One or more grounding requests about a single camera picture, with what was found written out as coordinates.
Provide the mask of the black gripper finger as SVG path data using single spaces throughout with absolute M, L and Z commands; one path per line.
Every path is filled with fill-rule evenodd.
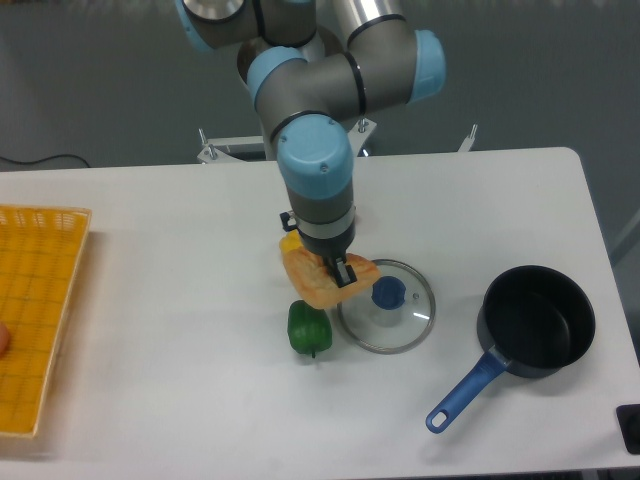
M 338 288 L 344 288 L 356 282 L 356 274 L 345 257 L 327 257 L 325 266 Z

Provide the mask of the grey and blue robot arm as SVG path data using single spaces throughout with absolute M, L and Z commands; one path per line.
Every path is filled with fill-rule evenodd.
M 180 1 L 176 9 L 198 45 L 259 43 L 245 84 L 291 218 L 334 282 L 353 284 L 354 154 L 342 122 L 437 94 L 446 79 L 439 39 L 412 29 L 396 1 L 336 2 L 346 47 L 332 54 L 312 1 Z

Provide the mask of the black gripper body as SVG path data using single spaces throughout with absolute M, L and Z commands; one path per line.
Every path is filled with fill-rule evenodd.
M 342 259 L 347 257 L 347 250 L 355 238 L 355 222 L 352 222 L 338 235 L 321 238 L 317 233 L 319 224 L 302 223 L 298 232 L 303 246 L 311 253 L 326 259 Z

